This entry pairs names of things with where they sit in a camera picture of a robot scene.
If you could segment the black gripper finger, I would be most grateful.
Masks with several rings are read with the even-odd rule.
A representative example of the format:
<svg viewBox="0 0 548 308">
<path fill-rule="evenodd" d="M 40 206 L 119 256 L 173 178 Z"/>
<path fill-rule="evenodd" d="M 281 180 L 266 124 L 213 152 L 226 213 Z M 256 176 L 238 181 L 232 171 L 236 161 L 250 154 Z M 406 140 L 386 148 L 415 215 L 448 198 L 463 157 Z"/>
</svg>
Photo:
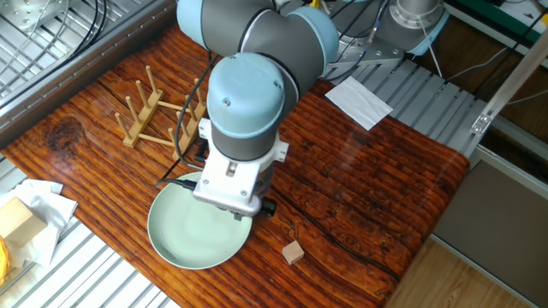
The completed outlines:
<svg viewBox="0 0 548 308">
<path fill-rule="evenodd" d="M 277 201 L 271 198 L 264 197 L 261 203 L 259 214 L 264 217 L 273 217 L 277 211 Z"/>
</svg>

